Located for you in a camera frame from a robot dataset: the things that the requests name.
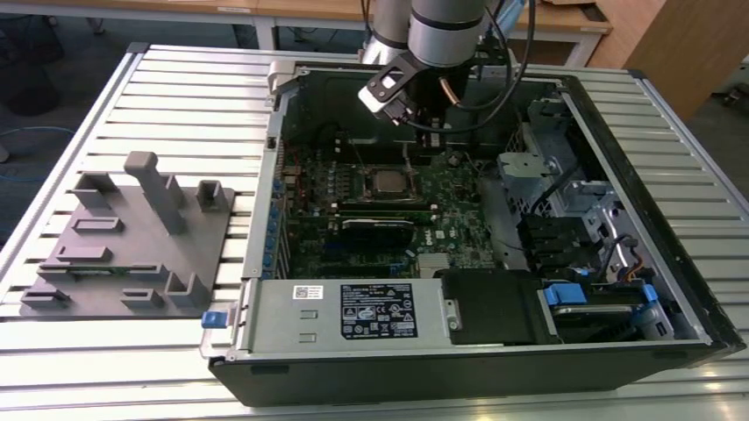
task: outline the black cable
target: black cable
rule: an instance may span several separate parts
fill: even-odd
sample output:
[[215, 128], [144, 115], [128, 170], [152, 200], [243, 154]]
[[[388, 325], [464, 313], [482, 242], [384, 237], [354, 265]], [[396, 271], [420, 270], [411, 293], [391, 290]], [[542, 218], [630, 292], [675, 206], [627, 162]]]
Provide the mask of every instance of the black cable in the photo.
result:
[[[498, 5], [498, 9], [495, 11], [495, 13], [498, 13], [500, 7], [502, 7], [502, 3], [499, 2]], [[504, 68], [506, 68], [506, 72], [504, 72], [504, 81], [506, 81], [506, 87], [504, 89], [502, 89], [496, 96], [487, 102], [483, 103], [482, 105], [463, 105], [460, 102], [454, 103], [452, 105], [455, 106], [455, 108], [458, 108], [459, 110], [463, 111], [483, 111], [484, 109], [487, 109], [488, 107], [491, 107], [494, 104], [496, 104], [496, 101], [499, 99], [502, 99], [503, 95], [507, 94], [507, 89], [510, 87], [510, 81], [512, 80], [512, 61], [510, 60], [510, 49], [508, 49], [508, 45], [507, 45], [507, 38], [504, 37], [504, 34], [502, 33], [502, 28], [499, 28], [499, 25], [496, 23], [496, 20], [492, 17], [491, 11], [488, 10], [488, 7], [484, 7], [486, 9], [486, 13], [488, 14], [488, 18], [491, 19], [491, 26], [494, 27], [494, 32], [496, 33], [496, 37], [499, 40], [499, 48], [502, 48], [502, 51], [504, 52]]]
[[494, 20], [496, 22], [496, 19], [499, 19], [499, 12], [502, 11], [502, 8], [504, 7], [504, 1], [506, 0], [499, 0], [499, 3], [496, 3], [496, 9], [494, 9], [494, 13], [491, 14], [491, 20]]
[[601, 269], [598, 270], [598, 275], [595, 281], [598, 283], [605, 282], [606, 279], [606, 270], [609, 268], [609, 264], [611, 263], [613, 252], [617, 249], [617, 245], [625, 240], [630, 239], [631, 236], [627, 233], [621, 234], [615, 239], [613, 239], [611, 245], [609, 246], [609, 250], [606, 250], [606, 255], [603, 256], [603, 260], [601, 260]]
[[540, 196], [536, 198], [532, 206], [530, 207], [530, 211], [527, 212], [530, 215], [532, 215], [535, 213], [535, 210], [538, 209], [538, 206], [540, 206], [540, 203], [543, 203], [543, 201], [554, 194], [554, 192], [562, 187], [562, 184], [564, 184], [568, 180], [570, 177], [572, 176], [574, 172], [580, 168], [580, 163], [579, 161], [571, 166], [568, 167], [556, 177], [556, 179], [554, 180], [554, 182], [551, 183], [551, 185], [548, 186], [548, 189], [544, 190], [544, 192], [540, 194]]
[[459, 134], [459, 133], [472, 132], [474, 130], [478, 130], [480, 127], [487, 125], [488, 121], [491, 121], [491, 119], [496, 116], [496, 114], [499, 113], [499, 110], [502, 110], [502, 107], [504, 107], [504, 104], [507, 103], [510, 97], [515, 93], [516, 85], [519, 84], [520, 80], [523, 79], [523, 75], [526, 74], [526, 68], [527, 68], [528, 58], [530, 58], [530, 45], [532, 44], [534, 34], [535, 34], [535, 1], [531, 0], [530, 2], [527, 2], [527, 35], [526, 35], [526, 51], [523, 52], [523, 61], [519, 65], [519, 70], [516, 71], [516, 76], [515, 76], [515, 79], [512, 80], [512, 82], [510, 84], [510, 87], [507, 89], [507, 93], [502, 97], [502, 100], [499, 101], [498, 106], [488, 113], [487, 117], [483, 119], [482, 122], [479, 122], [474, 125], [470, 125], [467, 127], [456, 128], [456, 129], [444, 129], [444, 128], [438, 128], [438, 127], [430, 127], [430, 126], [422, 125], [422, 124], [419, 124], [419, 123], [416, 123], [411, 120], [406, 120], [404, 123], [410, 127], [415, 128], [415, 129], [419, 129], [423, 132], [438, 133], [438, 134]]

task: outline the wooden table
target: wooden table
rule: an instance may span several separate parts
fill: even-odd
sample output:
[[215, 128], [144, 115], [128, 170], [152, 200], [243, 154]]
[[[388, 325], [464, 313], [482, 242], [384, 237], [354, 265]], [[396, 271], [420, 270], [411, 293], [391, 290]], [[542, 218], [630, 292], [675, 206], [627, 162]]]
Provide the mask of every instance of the wooden table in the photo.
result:
[[[277, 49], [279, 26], [364, 29], [359, 0], [16, 0], [0, 2], [0, 12], [253, 25], [263, 50]], [[524, 39], [526, 25], [527, 14], [511, 39]], [[535, 39], [574, 44], [566, 63], [560, 63], [566, 66], [584, 66], [610, 30], [609, 23], [590, 21], [575, 6], [538, 5]]]

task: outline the cable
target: cable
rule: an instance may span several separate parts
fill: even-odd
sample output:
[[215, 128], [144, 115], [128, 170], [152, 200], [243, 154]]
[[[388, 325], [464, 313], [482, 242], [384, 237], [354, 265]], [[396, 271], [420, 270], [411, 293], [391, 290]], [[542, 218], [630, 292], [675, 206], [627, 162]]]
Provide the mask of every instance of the cable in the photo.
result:
[[642, 259], [642, 256], [639, 256], [638, 253], [634, 251], [634, 247], [630, 247], [630, 254], [634, 256], [634, 259], [637, 259], [637, 263], [634, 264], [631, 269], [627, 270], [627, 272], [623, 274], [623, 280], [626, 282], [631, 282], [631, 280], [634, 279], [634, 274], [637, 274], [637, 271], [641, 270], [642, 267], [645, 267], [645, 260]]
[[444, 128], [436, 128], [436, 127], [430, 127], [427, 125], [422, 125], [411, 120], [406, 120], [406, 124], [423, 131], [427, 133], [438, 133], [438, 134], [459, 134], [459, 133], [466, 133], [466, 132], [472, 132], [474, 130], [478, 130], [480, 127], [483, 127], [488, 121], [491, 121], [491, 119], [496, 116], [496, 114], [499, 113], [499, 110], [502, 110], [502, 107], [504, 107], [504, 104], [507, 103], [510, 97], [512, 96], [512, 94], [515, 93], [516, 90], [516, 85], [519, 84], [520, 80], [523, 79], [523, 75], [526, 74], [526, 69], [527, 69], [527, 64], [528, 64], [528, 58], [530, 58], [530, 46], [532, 44], [532, 40], [534, 40], [534, 34], [535, 34], [535, 1], [530, 1], [527, 2], [527, 35], [526, 35], [526, 51], [523, 52], [523, 61], [519, 65], [519, 69], [516, 71], [516, 76], [515, 79], [512, 80], [510, 87], [507, 89], [507, 92], [504, 94], [504, 96], [502, 97], [502, 100], [499, 101], [496, 107], [494, 108], [494, 110], [488, 113], [487, 117], [483, 119], [482, 122], [470, 125], [467, 127], [460, 127], [456, 129], [444, 129]]
[[543, 201], [554, 194], [556, 189], [559, 189], [559, 187], [562, 187], [562, 184], [564, 184], [570, 180], [570, 177], [572, 176], [574, 172], [579, 169], [579, 167], [580, 167], [580, 163], [578, 161], [578, 162], [574, 163], [574, 166], [568, 167], [562, 172], [562, 174], [556, 177], [556, 179], [554, 180], [554, 182], [548, 186], [548, 189], [546, 189], [546, 191], [540, 194], [540, 196], [536, 198], [532, 206], [530, 207], [530, 211], [527, 212], [530, 215], [532, 215], [535, 213], [535, 209], [538, 209], [538, 206], [540, 206], [540, 203], [543, 203]]
[[609, 250], [606, 250], [606, 255], [603, 256], [603, 259], [601, 260], [601, 269], [598, 270], [598, 276], [597, 276], [597, 279], [595, 279], [595, 281], [598, 283], [605, 282], [606, 268], [609, 267], [609, 264], [611, 263], [613, 251], [617, 249], [617, 245], [625, 239], [630, 239], [630, 238], [631, 238], [631, 236], [627, 233], [623, 233], [615, 239], [613, 239], [611, 245], [609, 246]]
[[327, 41], [325, 41], [325, 45], [329, 44], [329, 41], [332, 41], [332, 38], [335, 38], [336, 35], [337, 35], [337, 29], [335, 29], [335, 30], [332, 31], [332, 35], [329, 35], [329, 38], [328, 38]]
[[507, 88], [510, 86], [510, 80], [512, 79], [512, 62], [510, 60], [507, 39], [504, 38], [504, 34], [502, 33], [502, 29], [499, 28], [496, 20], [491, 17], [492, 15], [491, 15], [491, 12], [488, 11], [488, 7], [484, 7], [484, 10], [486, 10], [486, 13], [488, 14], [491, 26], [494, 27], [494, 32], [496, 33], [496, 36], [498, 36], [499, 47], [502, 48], [502, 51], [504, 52], [504, 56], [506, 56], [504, 80], [507, 81], [507, 85], [506, 85], [506, 88], [502, 89], [496, 93], [496, 96], [488, 102], [486, 102], [484, 104], [482, 104], [482, 105], [464, 105], [463, 103], [460, 103], [459, 98], [455, 95], [455, 91], [452, 90], [452, 88], [450, 86], [450, 82], [447, 81], [447, 78], [444, 78], [444, 76], [440, 77], [439, 80], [440, 80], [442, 92], [444, 92], [444, 95], [450, 99], [450, 102], [452, 103], [455, 108], [458, 108], [459, 110], [463, 110], [463, 111], [483, 111], [486, 108], [491, 107], [496, 103], [496, 101], [502, 98], [502, 96], [507, 93]]
[[499, 12], [502, 11], [502, 8], [504, 7], [504, 1], [506, 0], [499, 0], [499, 3], [496, 3], [496, 9], [494, 9], [494, 13], [491, 13], [491, 20], [494, 22], [496, 22], [496, 19], [499, 19]]

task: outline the barcode sticker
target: barcode sticker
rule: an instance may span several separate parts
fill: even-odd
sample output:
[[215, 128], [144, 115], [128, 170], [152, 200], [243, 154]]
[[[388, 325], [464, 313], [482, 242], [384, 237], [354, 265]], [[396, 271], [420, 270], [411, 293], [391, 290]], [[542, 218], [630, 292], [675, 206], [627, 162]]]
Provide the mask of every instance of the barcode sticker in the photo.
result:
[[293, 299], [295, 300], [321, 300], [323, 299], [323, 286], [321, 285], [293, 285]]

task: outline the black component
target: black component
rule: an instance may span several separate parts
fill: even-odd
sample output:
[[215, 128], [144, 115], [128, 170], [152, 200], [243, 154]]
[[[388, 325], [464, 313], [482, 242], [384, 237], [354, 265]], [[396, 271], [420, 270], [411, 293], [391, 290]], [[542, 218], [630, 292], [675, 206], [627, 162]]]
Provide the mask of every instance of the black component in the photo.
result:
[[348, 219], [340, 224], [339, 239], [344, 248], [362, 252], [404, 250], [414, 231], [414, 224], [407, 221]]
[[340, 213], [351, 212], [426, 212], [431, 215], [428, 203], [339, 203], [337, 209]]
[[455, 345], [543, 345], [558, 343], [548, 333], [536, 291], [538, 278], [522, 270], [451, 269], [442, 275], [442, 293], [458, 305], [460, 329]]
[[568, 167], [558, 176], [556, 179], [554, 180], [554, 182], [551, 183], [551, 185], [548, 186], [548, 189], [544, 190], [544, 192], [540, 194], [540, 196], [536, 198], [536, 200], [534, 201], [534, 204], [531, 204], [530, 206], [530, 211], [527, 213], [530, 213], [531, 215], [535, 213], [535, 210], [538, 209], [538, 206], [540, 206], [540, 203], [543, 203], [546, 201], [546, 199], [554, 194], [554, 192], [562, 187], [562, 185], [570, 181], [570, 178], [572, 177], [574, 173], [576, 173], [576, 170], [580, 168], [580, 162], [576, 161], [574, 163], [574, 165], [571, 167]]
[[618, 325], [601, 329], [584, 342], [601, 344], [606, 342], [626, 342], [638, 339], [643, 339], [642, 332], [627, 320]]
[[[430, 67], [423, 64], [411, 54], [406, 52], [387, 63], [376, 75], [370, 79], [366, 84], [366, 89], [372, 94], [376, 101], [386, 103], [392, 99], [392, 97], [400, 92], [406, 83]], [[384, 78], [390, 78], [395, 81], [392, 86], [384, 86]]]
[[317, 269], [317, 276], [327, 279], [337, 278], [371, 278], [390, 277], [387, 266], [323, 266]]
[[601, 162], [598, 161], [598, 157], [595, 156], [595, 152], [590, 148], [590, 143], [587, 143], [583, 132], [580, 131], [580, 128], [574, 120], [566, 129], [564, 137], [567, 139], [570, 148], [572, 149], [576, 161], [580, 164], [580, 170], [583, 171], [584, 180], [587, 182], [609, 181], [609, 177], [606, 176], [606, 173], [601, 166]]
[[523, 215], [516, 232], [526, 249], [527, 264], [544, 278], [567, 278], [567, 268], [597, 268], [598, 246], [580, 218]]
[[411, 10], [411, 17], [419, 22], [422, 22], [424, 25], [435, 29], [440, 29], [443, 31], [462, 31], [463, 29], [470, 29], [475, 25], [480, 24], [480, 20], [483, 19], [483, 17], [480, 17], [475, 20], [470, 20], [466, 22], [440, 22], [422, 16], [415, 9]]
[[372, 36], [379, 42], [382, 42], [390, 48], [395, 48], [396, 50], [407, 50], [408, 49], [408, 43], [407, 42], [392, 41], [390, 38], [387, 38], [382, 34], [376, 33], [376, 31], [372, 31]]

